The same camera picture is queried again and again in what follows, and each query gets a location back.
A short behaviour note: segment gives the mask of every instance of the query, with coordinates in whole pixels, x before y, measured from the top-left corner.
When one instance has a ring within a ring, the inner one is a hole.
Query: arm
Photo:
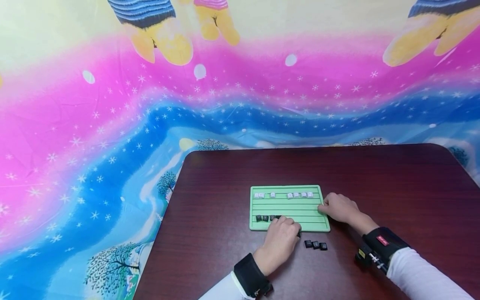
[[[268,277],[287,261],[300,240],[297,237],[300,230],[300,224],[284,216],[270,223],[263,245],[253,253],[253,260],[263,276]],[[247,296],[246,288],[242,286],[235,272],[230,272],[199,300],[254,300]]]
[[[360,235],[379,227],[372,218],[360,212],[354,201],[341,194],[328,194],[318,210],[337,221],[348,223]],[[473,300],[411,248],[403,248],[393,254],[387,277],[412,300]]]

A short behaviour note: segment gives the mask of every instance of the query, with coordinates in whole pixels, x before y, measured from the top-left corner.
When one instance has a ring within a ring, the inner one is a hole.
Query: red label
[[[381,235],[379,235],[379,236],[377,237],[377,240],[379,240],[379,241],[380,241],[380,243],[382,243],[384,246],[386,246],[386,245],[389,245],[389,244],[390,244],[390,243],[389,243],[389,242],[387,242],[387,240],[386,240],[386,239],[384,239],[384,238],[383,238]]]

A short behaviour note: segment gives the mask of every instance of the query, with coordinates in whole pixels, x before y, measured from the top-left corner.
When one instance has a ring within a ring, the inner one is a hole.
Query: forearm
[[[412,300],[473,300],[411,248],[398,250],[392,256],[387,277]]]

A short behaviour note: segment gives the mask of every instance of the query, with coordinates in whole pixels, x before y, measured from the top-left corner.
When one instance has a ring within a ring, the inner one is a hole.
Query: white sleeve
[[[387,277],[412,300],[473,300],[411,248],[395,252]]]
[[[199,300],[255,300],[248,297],[232,271]]]

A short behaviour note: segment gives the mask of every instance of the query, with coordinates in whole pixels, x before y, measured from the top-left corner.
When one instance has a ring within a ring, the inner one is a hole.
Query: striped clothing
[[[175,17],[170,0],[108,0],[120,23],[147,28]]]
[[[228,8],[227,0],[193,0],[196,6],[204,6],[213,8],[214,10],[222,10]]]
[[[408,17],[424,13],[452,15],[480,5],[480,0],[417,0]]]

